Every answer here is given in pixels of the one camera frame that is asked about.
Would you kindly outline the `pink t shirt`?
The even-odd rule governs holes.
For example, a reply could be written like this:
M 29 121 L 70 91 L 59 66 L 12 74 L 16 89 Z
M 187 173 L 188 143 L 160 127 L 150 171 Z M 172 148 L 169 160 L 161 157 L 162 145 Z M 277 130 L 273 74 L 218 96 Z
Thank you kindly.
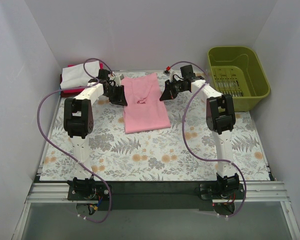
M 171 127 L 156 73 L 146 76 L 125 77 L 124 96 L 127 106 L 123 110 L 126 134 L 159 130 Z

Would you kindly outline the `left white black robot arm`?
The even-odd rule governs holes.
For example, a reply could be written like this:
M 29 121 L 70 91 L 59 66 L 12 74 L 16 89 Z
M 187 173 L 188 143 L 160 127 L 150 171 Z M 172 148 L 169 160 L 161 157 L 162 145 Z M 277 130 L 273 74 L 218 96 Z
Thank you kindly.
M 94 129 L 93 104 L 101 96 L 119 106 L 127 106 L 124 86 L 121 85 L 124 75 L 114 76 L 109 70 L 100 69 L 97 81 L 92 78 L 88 86 L 80 94 L 64 101 L 63 126 L 70 137 L 74 157 L 77 159 L 73 180 L 67 181 L 72 187 L 72 193 L 84 200 L 97 200 L 108 196 L 109 190 L 98 193 L 92 174 L 89 134 Z

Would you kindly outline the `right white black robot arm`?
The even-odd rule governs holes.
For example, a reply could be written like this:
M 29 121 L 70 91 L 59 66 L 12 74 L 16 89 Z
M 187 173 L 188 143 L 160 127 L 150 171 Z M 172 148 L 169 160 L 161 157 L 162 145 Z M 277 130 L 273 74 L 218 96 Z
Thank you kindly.
M 233 162 L 232 132 L 236 123 L 233 98 L 215 90 L 204 77 L 197 76 L 190 63 L 180 71 L 181 75 L 177 75 L 169 66 L 163 71 L 169 79 L 164 83 L 159 100 L 174 100 L 179 93 L 191 92 L 193 98 L 199 96 L 206 104 L 205 122 L 214 138 L 217 171 L 216 180 L 203 183 L 200 191 L 203 195 L 216 195 L 222 199 L 234 197 L 240 188 L 241 172 Z

